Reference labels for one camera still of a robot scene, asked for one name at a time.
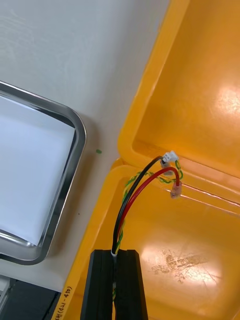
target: stainless steel tray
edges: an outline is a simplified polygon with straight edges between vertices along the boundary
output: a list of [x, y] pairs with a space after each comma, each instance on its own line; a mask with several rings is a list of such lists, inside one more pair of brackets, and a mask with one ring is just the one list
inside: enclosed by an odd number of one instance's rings
[[86, 144], [86, 130], [78, 114], [65, 105], [53, 102], [1, 81], [0, 96], [36, 109], [75, 129], [68, 159], [38, 245], [33, 245], [13, 234], [0, 230], [0, 259], [5, 259], [21, 265], [34, 265], [44, 260], [49, 252]]

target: black object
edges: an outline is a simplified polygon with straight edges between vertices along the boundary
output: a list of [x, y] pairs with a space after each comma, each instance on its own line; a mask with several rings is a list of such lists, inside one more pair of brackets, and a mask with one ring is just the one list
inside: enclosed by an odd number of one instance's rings
[[116, 268], [116, 320], [147, 320], [148, 312], [139, 254], [119, 250]]
[[80, 320], [112, 320], [113, 257], [110, 250], [90, 256]]
[[0, 320], [51, 320], [60, 293], [16, 281], [8, 292]]
[[80, 320], [148, 320], [139, 254], [135, 250], [95, 250], [90, 256]]

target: yellow plastic case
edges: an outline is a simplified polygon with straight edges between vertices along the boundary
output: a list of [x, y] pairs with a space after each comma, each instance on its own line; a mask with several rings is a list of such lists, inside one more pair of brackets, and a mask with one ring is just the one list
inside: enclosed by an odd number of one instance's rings
[[79, 320], [90, 254], [112, 246], [125, 183], [169, 150], [182, 196], [153, 181], [121, 246], [140, 255], [149, 319], [240, 320], [239, 12], [238, 0], [170, 3], [53, 320]]

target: white sheet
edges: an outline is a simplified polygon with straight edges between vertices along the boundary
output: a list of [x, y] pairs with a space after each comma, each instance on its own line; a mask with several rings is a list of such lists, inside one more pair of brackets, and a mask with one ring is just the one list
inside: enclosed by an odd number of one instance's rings
[[37, 245], [74, 128], [0, 97], [0, 229]]

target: white surface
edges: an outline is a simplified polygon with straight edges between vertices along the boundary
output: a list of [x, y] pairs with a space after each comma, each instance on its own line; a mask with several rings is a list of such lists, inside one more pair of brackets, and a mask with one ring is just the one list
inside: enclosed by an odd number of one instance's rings
[[0, 79], [75, 109], [88, 134], [50, 256], [33, 266], [0, 260], [0, 274], [62, 290], [168, 2], [0, 0]]
[[0, 97], [0, 229], [38, 245], [75, 129]]

